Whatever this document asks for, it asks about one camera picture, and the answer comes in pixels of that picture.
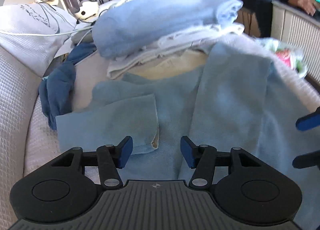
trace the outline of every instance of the white cable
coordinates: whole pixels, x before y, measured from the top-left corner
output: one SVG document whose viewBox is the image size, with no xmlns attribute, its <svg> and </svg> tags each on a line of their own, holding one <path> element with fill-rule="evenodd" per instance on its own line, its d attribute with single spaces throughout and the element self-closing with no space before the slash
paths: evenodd
<svg viewBox="0 0 320 230">
<path fill-rule="evenodd" d="M 69 32 L 65 32 L 65 33 L 57 33 L 57 34 L 32 34 L 32 33 L 12 33 L 12 32 L 7 32 L 7 31 L 1 31 L 0 33 L 2 34 L 7 34 L 7 35 L 13 35 L 13 36 L 38 36 L 38 37 L 51 37 L 51 36 L 60 36 L 60 35 L 68 35 L 68 34 L 72 34 L 78 31 L 86 31 L 92 29 L 92 26 L 90 27 L 85 27 L 83 29 L 79 29 L 79 30 L 74 30 L 74 31 L 69 31 Z"/>
<path fill-rule="evenodd" d="M 87 36 L 87 34 L 89 34 L 89 32 L 91 32 L 91 30 L 88 30 L 83 37 L 81 38 L 81 40 L 79 41 L 79 43 L 77 44 L 77 46 L 82 42 L 82 40 L 84 39 L 85 36 Z"/>
</svg>

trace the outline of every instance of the person's hand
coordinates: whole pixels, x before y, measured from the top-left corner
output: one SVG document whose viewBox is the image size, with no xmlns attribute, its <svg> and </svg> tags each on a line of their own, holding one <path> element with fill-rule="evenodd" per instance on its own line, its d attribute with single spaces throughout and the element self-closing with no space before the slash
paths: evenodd
<svg viewBox="0 0 320 230">
<path fill-rule="evenodd" d="M 288 0 L 288 3 L 292 6 L 301 8 L 311 16 L 313 16 L 316 12 L 315 2 L 312 0 Z"/>
</svg>

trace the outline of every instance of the folded white clothing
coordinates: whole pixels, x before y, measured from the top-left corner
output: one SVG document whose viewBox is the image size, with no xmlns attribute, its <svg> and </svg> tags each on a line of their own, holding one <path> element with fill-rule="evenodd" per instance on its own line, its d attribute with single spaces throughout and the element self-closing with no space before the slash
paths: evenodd
<svg viewBox="0 0 320 230">
<path fill-rule="evenodd" d="M 117 57 L 115 60 L 110 61 L 107 77 L 116 79 L 138 63 L 143 64 L 155 58 L 170 55 L 191 46 L 197 46 L 204 40 L 217 39 L 228 33 L 240 35 L 243 31 L 244 26 L 242 24 L 233 23 L 224 29 L 220 25 L 200 25 L 171 33 L 138 52 L 128 56 Z"/>
</svg>

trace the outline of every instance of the black pants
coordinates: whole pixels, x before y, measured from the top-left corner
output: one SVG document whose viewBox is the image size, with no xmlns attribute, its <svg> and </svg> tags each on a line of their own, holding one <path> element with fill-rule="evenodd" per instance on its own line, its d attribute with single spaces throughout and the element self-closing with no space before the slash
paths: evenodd
<svg viewBox="0 0 320 230">
<path fill-rule="evenodd" d="M 272 0 L 242 0 L 243 6 L 257 17 L 261 37 L 271 36 Z"/>
</svg>

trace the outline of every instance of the white radiator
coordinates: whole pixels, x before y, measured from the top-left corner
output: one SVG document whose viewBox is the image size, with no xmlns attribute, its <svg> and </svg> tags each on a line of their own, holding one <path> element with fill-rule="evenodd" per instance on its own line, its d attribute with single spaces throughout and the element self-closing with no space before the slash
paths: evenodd
<svg viewBox="0 0 320 230">
<path fill-rule="evenodd" d="M 308 74 L 320 84 L 320 22 L 299 10 L 273 1 L 271 37 L 303 48 Z"/>
</svg>

